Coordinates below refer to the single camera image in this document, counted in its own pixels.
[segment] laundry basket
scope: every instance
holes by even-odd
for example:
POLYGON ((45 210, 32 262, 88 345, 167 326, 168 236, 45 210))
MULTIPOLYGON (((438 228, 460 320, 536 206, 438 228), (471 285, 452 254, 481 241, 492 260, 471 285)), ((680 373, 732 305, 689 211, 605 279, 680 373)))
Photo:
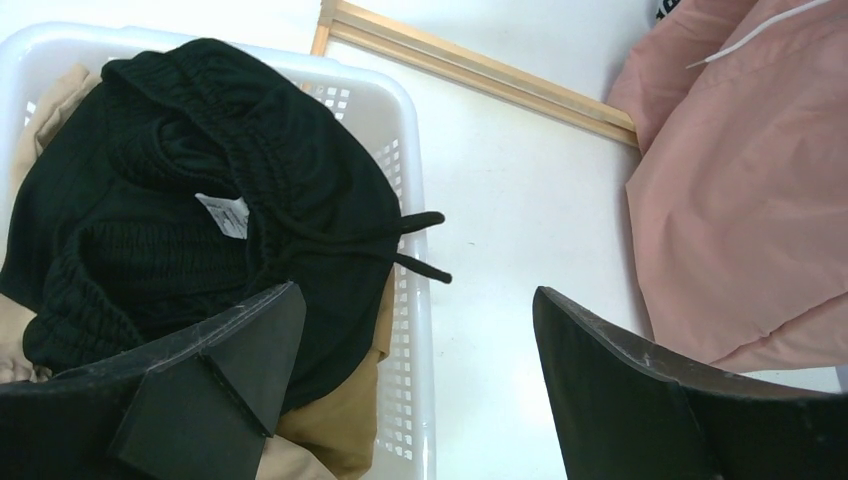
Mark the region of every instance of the laundry basket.
MULTIPOLYGON (((5 256, 13 200, 8 181, 17 138, 39 96, 75 63, 99 71, 142 50, 170 50, 192 37, 127 27, 46 23, 0 45, 0 253, 5 256)), ((326 58, 237 45, 320 100, 368 149, 397 193, 404 214, 424 209, 415 108, 390 78, 326 58)), ((406 235, 403 253, 424 260, 423 232, 406 235)), ((366 478, 435 478, 430 297, 425 278, 398 266, 391 356, 380 364, 378 435, 366 478)))

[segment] white label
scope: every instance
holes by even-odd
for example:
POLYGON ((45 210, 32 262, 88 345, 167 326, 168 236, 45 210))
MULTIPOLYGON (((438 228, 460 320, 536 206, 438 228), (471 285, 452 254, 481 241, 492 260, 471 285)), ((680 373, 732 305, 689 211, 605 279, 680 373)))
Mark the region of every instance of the white label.
POLYGON ((218 224, 221 233, 231 238, 247 238, 247 220, 250 210, 243 198, 230 200, 228 198, 207 197, 202 193, 194 194, 200 203, 212 215, 212 220, 218 224))

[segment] pink fabric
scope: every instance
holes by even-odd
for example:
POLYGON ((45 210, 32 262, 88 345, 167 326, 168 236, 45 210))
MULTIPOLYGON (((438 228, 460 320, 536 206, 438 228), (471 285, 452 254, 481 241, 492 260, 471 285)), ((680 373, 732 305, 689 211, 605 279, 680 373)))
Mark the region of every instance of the pink fabric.
POLYGON ((684 0, 609 97, 656 340, 727 370, 848 363, 848 0, 685 69, 804 3, 684 0))

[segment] white cord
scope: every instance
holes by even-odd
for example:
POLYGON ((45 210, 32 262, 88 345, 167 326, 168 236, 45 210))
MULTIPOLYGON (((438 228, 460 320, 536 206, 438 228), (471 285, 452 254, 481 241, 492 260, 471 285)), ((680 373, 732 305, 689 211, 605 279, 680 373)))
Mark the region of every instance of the white cord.
POLYGON ((727 47, 723 50, 720 50, 713 55, 710 55, 709 57, 701 60, 700 62, 695 62, 692 65, 687 66, 686 68, 688 69, 688 68, 692 68, 692 67, 697 67, 698 65, 710 63, 712 61, 718 60, 721 57, 729 55, 729 54, 735 52, 736 50, 739 50, 743 46, 745 46, 745 44, 750 42, 751 39, 753 39, 754 37, 756 37, 757 35, 762 33, 763 30, 774 25, 775 23, 777 23, 781 20, 786 20, 789 17, 794 17, 795 15, 798 15, 799 13, 804 13, 811 8, 818 7, 819 5, 824 5, 825 3, 829 2, 829 1, 830 0, 813 0, 811 2, 805 3, 804 5, 797 6, 793 9, 787 10, 787 11, 781 13, 781 14, 775 15, 775 16, 769 18, 768 20, 766 20, 765 22, 761 23, 760 26, 753 29, 751 31, 751 33, 749 33, 748 35, 745 35, 744 37, 742 37, 741 40, 734 43, 733 45, 731 45, 731 46, 729 46, 729 47, 727 47))

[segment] wooden frame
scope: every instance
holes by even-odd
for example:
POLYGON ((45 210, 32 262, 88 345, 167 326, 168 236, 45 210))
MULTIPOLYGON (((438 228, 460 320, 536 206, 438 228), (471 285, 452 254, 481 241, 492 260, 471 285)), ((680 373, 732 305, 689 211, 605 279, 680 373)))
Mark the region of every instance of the wooden frame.
POLYGON ((330 37, 638 146, 633 121, 621 110, 350 3, 321 2, 312 55, 323 56, 330 37))

